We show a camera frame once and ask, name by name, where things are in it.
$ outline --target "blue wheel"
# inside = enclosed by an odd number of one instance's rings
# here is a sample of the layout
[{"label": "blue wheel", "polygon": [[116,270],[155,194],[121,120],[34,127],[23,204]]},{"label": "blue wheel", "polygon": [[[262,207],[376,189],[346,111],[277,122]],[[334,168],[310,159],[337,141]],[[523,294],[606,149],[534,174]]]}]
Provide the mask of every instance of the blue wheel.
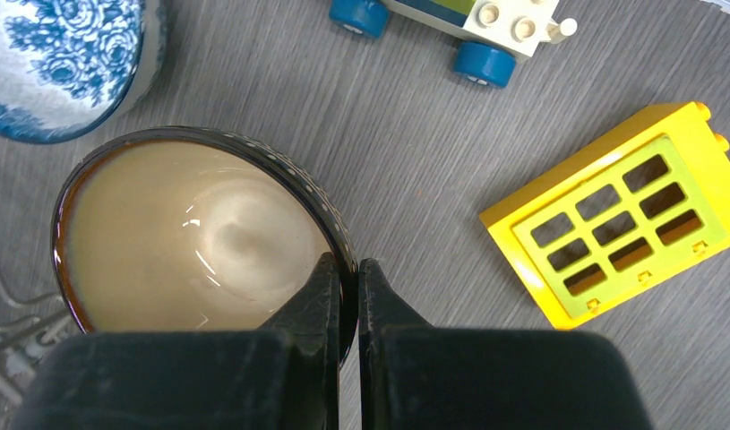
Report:
[{"label": "blue wheel", "polygon": [[379,0],[333,0],[328,16],[344,30],[378,39],[386,28],[389,11]]},{"label": "blue wheel", "polygon": [[454,72],[478,85],[504,88],[515,70],[515,57],[507,51],[477,42],[462,42]]}]

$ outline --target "blue rim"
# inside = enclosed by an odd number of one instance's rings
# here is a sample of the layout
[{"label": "blue rim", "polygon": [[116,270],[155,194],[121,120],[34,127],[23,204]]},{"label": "blue rim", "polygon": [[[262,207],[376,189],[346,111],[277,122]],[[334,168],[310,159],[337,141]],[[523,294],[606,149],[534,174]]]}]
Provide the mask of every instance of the blue rim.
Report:
[{"label": "blue rim", "polygon": [[[141,5],[141,35],[138,39],[138,45],[135,52],[135,61],[132,71],[130,72],[130,75],[127,77],[127,82],[125,82],[125,86],[120,91],[120,96],[114,101],[114,103],[111,104],[111,106],[104,111],[103,114],[101,114],[98,118],[96,118],[93,122],[86,125],[85,127],[76,130],[74,132],[71,132],[69,134],[60,134],[57,136],[54,136],[54,138],[50,140],[42,140],[42,139],[36,139],[34,136],[28,135],[24,137],[20,137],[19,134],[6,134],[3,133],[2,130],[0,130],[0,136],[10,139],[17,142],[23,142],[23,143],[33,143],[33,144],[44,144],[44,145],[50,145],[55,143],[63,143],[68,142],[73,139],[77,139],[78,137],[81,137],[87,133],[92,132],[93,130],[99,128],[101,124],[105,123],[119,108],[119,105],[122,104],[122,101],[127,97],[127,93],[130,92],[130,88],[133,86],[133,81],[135,80],[135,75],[138,73],[138,66],[141,64],[141,56],[143,52],[143,41],[145,40],[146,35],[146,20],[145,20],[145,13],[146,13],[146,0],[139,0],[138,3]],[[164,5],[161,3],[161,0],[159,0],[159,7],[164,7]]]}]

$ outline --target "bowl rim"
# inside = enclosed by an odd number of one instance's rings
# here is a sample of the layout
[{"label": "bowl rim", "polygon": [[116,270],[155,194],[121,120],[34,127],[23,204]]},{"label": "bowl rim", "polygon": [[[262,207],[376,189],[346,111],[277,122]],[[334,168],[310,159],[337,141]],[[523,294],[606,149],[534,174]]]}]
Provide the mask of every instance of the bowl rim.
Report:
[{"label": "bowl rim", "polygon": [[328,216],[320,203],[313,197],[313,193],[301,185],[298,176],[291,175],[279,163],[277,159],[271,159],[264,151],[247,145],[247,138],[241,135],[225,135],[217,129],[205,129],[191,126],[162,126],[132,132],[119,136],[106,142],[88,154],[72,173],[66,178],[61,191],[56,199],[56,206],[51,219],[51,266],[56,277],[56,283],[69,308],[70,313],[83,333],[96,331],[87,312],[82,306],[82,301],[72,286],[69,279],[68,268],[61,258],[65,257],[62,232],[66,231],[66,223],[72,216],[72,207],[76,195],[82,191],[83,185],[110,160],[132,147],[142,146],[156,142],[186,142],[199,144],[219,151],[227,152],[230,155],[248,161],[262,172],[269,175],[278,184],[283,186],[312,217],[317,227],[321,230],[331,248],[333,258],[339,272],[340,294],[339,294],[339,363],[343,365],[348,352],[353,346],[356,328],[359,318],[358,302],[358,261],[354,255],[352,245],[347,235],[340,233],[330,225]]},{"label": "bowl rim", "polygon": [[51,139],[35,139],[31,137],[18,137],[14,134],[10,133],[4,133],[2,130],[0,130],[0,136],[4,137],[6,139],[10,139],[12,141],[22,142],[22,143],[31,143],[31,144],[42,144],[42,145],[51,145],[56,143],[64,143],[69,142],[73,139],[77,139],[78,137],[81,137],[85,134],[88,134],[95,129],[99,128],[103,123],[105,123],[114,113],[117,109],[119,109],[119,106],[122,105],[122,102],[127,98],[127,94],[130,92],[130,89],[133,87],[133,81],[135,80],[135,76],[138,73],[138,69],[141,65],[141,57],[143,52],[143,41],[146,37],[146,20],[145,20],[145,14],[148,10],[146,3],[148,0],[135,0],[138,4],[141,5],[141,13],[140,13],[140,21],[141,21],[141,31],[140,36],[138,38],[138,44],[135,49],[135,59],[133,61],[133,69],[130,71],[130,73],[127,76],[127,82],[125,82],[125,86],[122,88],[121,91],[119,91],[119,94],[117,95],[114,102],[109,106],[103,113],[91,121],[88,125],[84,126],[81,129],[78,129],[74,132],[67,133],[67,134],[59,134],[55,135]]}]

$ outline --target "wire rack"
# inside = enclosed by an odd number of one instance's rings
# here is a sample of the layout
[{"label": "wire rack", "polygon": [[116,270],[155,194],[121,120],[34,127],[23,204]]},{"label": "wire rack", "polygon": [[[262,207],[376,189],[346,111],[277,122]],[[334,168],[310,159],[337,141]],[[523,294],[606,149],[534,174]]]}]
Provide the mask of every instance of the wire rack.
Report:
[{"label": "wire rack", "polygon": [[21,404],[42,357],[70,336],[71,321],[60,294],[19,299],[0,271],[0,419]]}]

